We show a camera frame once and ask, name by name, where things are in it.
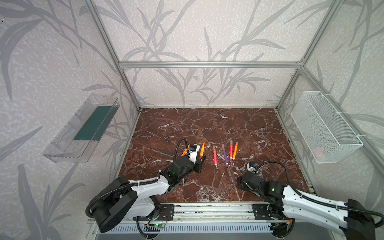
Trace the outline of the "pink marker group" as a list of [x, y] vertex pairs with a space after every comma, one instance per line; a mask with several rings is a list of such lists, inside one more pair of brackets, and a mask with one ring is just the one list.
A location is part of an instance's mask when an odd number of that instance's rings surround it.
[[214, 157], [214, 165], [217, 166], [218, 165], [218, 161], [217, 161], [216, 146], [213, 146], [213, 157]]
[[230, 159], [233, 159], [233, 140], [230, 140]]

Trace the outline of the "purple marker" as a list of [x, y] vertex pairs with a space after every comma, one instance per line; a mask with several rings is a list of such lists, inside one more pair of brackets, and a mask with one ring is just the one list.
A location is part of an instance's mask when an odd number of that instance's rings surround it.
[[224, 156], [225, 163], [226, 163], [226, 165], [228, 165], [228, 164], [229, 164], [229, 161], [228, 161], [228, 157], [227, 157], [227, 152], [226, 152], [226, 149], [225, 149], [225, 145], [222, 145], [222, 151], [223, 151], [223, 156]]

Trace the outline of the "orange marker group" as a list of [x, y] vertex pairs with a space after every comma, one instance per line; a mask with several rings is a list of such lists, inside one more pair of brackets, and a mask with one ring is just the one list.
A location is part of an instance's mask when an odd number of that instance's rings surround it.
[[239, 144], [239, 142], [236, 142], [236, 143], [235, 143], [235, 148], [234, 148], [234, 151], [233, 151], [233, 157], [232, 157], [233, 160], [235, 160], [235, 159], [236, 159], [236, 156], [237, 156], [238, 144]]

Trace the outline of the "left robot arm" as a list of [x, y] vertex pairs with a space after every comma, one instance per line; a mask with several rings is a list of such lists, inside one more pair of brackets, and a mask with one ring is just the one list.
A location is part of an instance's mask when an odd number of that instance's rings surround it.
[[101, 233], [117, 226], [125, 218], [155, 220], [162, 212], [157, 195], [172, 192], [192, 172], [201, 173], [206, 156], [192, 162], [188, 156], [181, 156], [160, 171], [155, 178], [128, 181], [118, 177], [104, 188], [87, 205], [87, 217], [95, 219]]

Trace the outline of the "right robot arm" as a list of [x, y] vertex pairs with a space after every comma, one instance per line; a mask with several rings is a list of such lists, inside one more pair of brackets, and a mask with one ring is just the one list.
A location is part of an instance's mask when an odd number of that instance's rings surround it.
[[384, 225], [382, 213], [369, 211], [353, 199], [333, 201], [299, 191], [292, 185], [288, 168], [284, 168], [287, 184], [266, 181], [259, 176], [265, 163], [247, 165], [247, 171], [237, 179], [238, 188], [260, 197], [265, 207], [253, 205], [256, 218], [275, 220], [269, 226], [276, 239], [291, 233], [296, 220], [305, 221], [338, 233], [348, 240], [374, 240], [376, 229]]

